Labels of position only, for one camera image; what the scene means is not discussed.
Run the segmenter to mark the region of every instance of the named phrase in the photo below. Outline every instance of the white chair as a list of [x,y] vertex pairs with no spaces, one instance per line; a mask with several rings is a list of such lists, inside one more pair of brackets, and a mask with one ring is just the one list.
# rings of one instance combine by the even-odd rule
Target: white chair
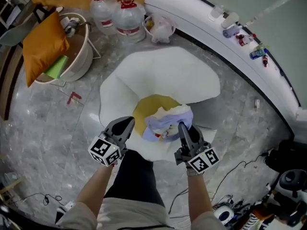
[[31,13],[21,25],[7,30],[0,37],[0,44],[6,46],[15,46],[19,44],[20,47],[23,47],[22,41],[31,32],[36,22],[36,16],[34,13]]
[[[132,115],[139,100],[159,94],[180,104],[196,103],[220,94],[216,73],[203,61],[180,47],[137,52],[127,56],[100,87],[100,123]],[[204,139],[212,142],[216,130],[201,128]],[[128,149],[150,161],[175,162],[180,140],[149,142],[135,130],[126,142]]]

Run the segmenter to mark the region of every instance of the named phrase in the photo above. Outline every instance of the black cable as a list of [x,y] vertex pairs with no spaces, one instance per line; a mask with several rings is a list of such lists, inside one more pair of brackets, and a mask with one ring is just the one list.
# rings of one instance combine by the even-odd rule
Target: black cable
[[[262,154],[258,155],[258,157],[257,157],[255,160],[249,161],[249,162],[247,162],[247,163],[246,163],[245,161],[241,161],[240,163],[238,163],[238,165],[237,165],[235,168],[233,168],[231,171],[229,171],[229,172],[224,176],[224,178],[222,179],[222,181],[221,181],[220,184],[218,185],[218,187],[217,187],[217,189],[216,189],[216,191],[215,191],[215,193],[214,193],[214,195],[213,195],[213,197],[212,197],[212,199],[211,199],[211,202],[213,201],[213,199],[214,199],[214,197],[215,197],[217,191],[219,190],[219,188],[220,188],[222,182],[226,179],[227,175],[229,175],[233,170],[235,170],[241,163],[245,163],[245,165],[244,165],[243,168],[246,168],[246,166],[247,166],[248,164],[256,162],[257,159],[258,159],[259,157],[264,156],[265,154],[266,154],[266,153],[262,153]],[[188,192],[189,192],[188,189],[189,189],[189,188],[186,188],[185,190],[183,190],[181,193],[177,194],[177,195],[174,197],[173,202],[172,202],[171,207],[170,207],[169,212],[168,212],[169,215],[170,215],[170,213],[171,213],[171,211],[172,211],[172,207],[173,207],[173,204],[174,204],[175,199],[176,199],[178,196],[180,196],[180,195],[184,195],[184,194],[188,193]],[[173,218],[183,218],[183,217],[187,217],[187,216],[182,216],[182,217],[170,217],[170,219],[173,219]]]
[[258,155],[258,157],[257,157],[255,160],[249,161],[248,163],[246,163],[245,161],[241,161],[240,163],[238,163],[238,165],[237,165],[235,168],[233,168],[231,171],[229,171],[229,172],[224,176],[224,178],[222,179],[222,181],[220,182],[220,184],[218,185],[218,187],[217,187],[217,189],[216,189],[216,191],[215,191],[215,194],[213,195],[213,197],[212,197],[212,199],[211,199],[211,202],[214,200],[214,197],[215,197],[217,191],[219,190],[219,188],[220,188],[222,182],[226,179],[227,175],[229,175],[232,171],[234,171],[241,163],[245,163],[245,165],[244,165],[243,168],[246,168],[246,166],[247,166],[248,164],[256,162],[257,159],[258,159],[259,157],[261,157],[261,155],[262,155],[262,154]]
[[21,198],[21,199],[15,201],[15,202],[12,202],[12,204],[15,204],[15,203],[17,203],[17,202],[19,202],[19,201],[25,200],[25,199],[27,199],[27,198],[29,198],[29,197],[34,196],[34,195],[42,195],[42,196],[44,196],[43,203],[44,203],[45,206],[47,206],[47,205],[49,204],[49,198],[48,198],[47,196],[53,198],[53,199],[54,199],[55,201],[57,201],[60,205],[65,206],[64,204],[62,204],[62,203],[60,202],[60,201],[62,200],[62,197],[61,197],[61,196],[55,196],[55,197],[53,197],[53,196],[51,196],[50,194],[42,194],[42,193],[36,193],[36,194],[29,195],[29,196],[27,196],[27,197],[24,197],[24,198]]
[[172,202],[172,204],[171,204],[171,207],[169,208],[168,214],[170,214],[171,211],[172,211],[172,207],[173,207],[173,204],[174,204],[175,199],[176,199],[178,196],[180,196],[180,195],[186,194],[186,193],[188,192],[187,190],[188,190],[188,188],[184,189],[182,192],[178,193],[178,194],[174,197],[173,202]]
[[124,227],[124,228],[119,228],[117,230],[144,230],[144,229],[153,229],[153,228],[172,228],[172,227],[165,224],[161,224],[161,225],[154,225],[148,227]]
[[174,218],[184,218],[184,217],[189,217],[189,215],[187,215],[187,216],[181,216],[181,217],[170,217],[170,219],[174,219]]

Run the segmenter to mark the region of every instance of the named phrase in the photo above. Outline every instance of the blue cloth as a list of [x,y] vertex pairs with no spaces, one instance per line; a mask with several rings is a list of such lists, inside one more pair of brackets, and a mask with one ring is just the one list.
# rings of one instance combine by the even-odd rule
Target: blue cloth
[[[173,124],[179,124],[183,122],[188,129],[192,126],[193,112],[191,110],[178,114],[178,115],[165,115],[161,119],[157,119],[154,116],[145,118],[147,128],[144,130],[143,139],[147,141],[159,141],[160,137],[157,137],[153,130],[170,127]],[[179,138],[179,133],[168,136],[162,139],[163,142],[171,142]]]

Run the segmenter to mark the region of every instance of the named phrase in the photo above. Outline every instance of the gray tile floor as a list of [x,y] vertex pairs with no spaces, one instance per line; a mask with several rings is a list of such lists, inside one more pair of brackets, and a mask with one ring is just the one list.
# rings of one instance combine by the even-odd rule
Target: gray tile floor
[[[81,79],[66,83],[64,87],[34,83],[27,88],[24,70],[19,74],[9,120],[0,121],[0,151],[7,154],[5,164],[26,177],[16,189],[16,199],[37,192],[61,195],[63,203],[76,198],[98,167],[87,148],[102,129],[98,120],[101,83],[128,54],[161,47],[146,39],[126,48],[117,42],[116,37],[102,36],[95,28],[90,37],[103,57],[94,60]],[[177,35],[172,37],[171,45],[180,46],[206,62],[220,78],[219,98],[223,103],[221,115],[224,120],[213,145],[223,159],[204,175],[210,197],[213,197],[229,170],[241,161],[254,160],[290,134],[268,103],[220,59]],[[72,91],[82,99],[67,104]],[[254,109],[255,98],[260,99],[258,110]],[[109,186],[117,169],[114,169]],[[174,196],[187,187],[185,168],[157,161],[154,171],[158,190],[169,209]],[[225,179],[213,203],[226,194],[234,195],[234,200],[243,198],[253,203],[265,194],[265,184],[274,181],[276,176],[261,158],[246,168],[241,164]],[[29,214],[54,222],[57,203],[53,200],[43,206],[43,197],[38,195],[17,204]],[[180,196],[171,215],[187,215],[187,205],[187,194]],[[188,222],[188,218],[171,219],[176,226]]]

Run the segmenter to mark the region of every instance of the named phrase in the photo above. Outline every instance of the folded towel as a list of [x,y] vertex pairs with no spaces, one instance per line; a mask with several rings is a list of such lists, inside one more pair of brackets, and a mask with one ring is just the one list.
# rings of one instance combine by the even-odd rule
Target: folded towel
[[179,138],[178,125],[183,122],[188,129],[192,126],[193,112],[187,105],[171,108],[169,111],[160,107],[158,111],[147,118],[143,139],[148,141],[171,142]]

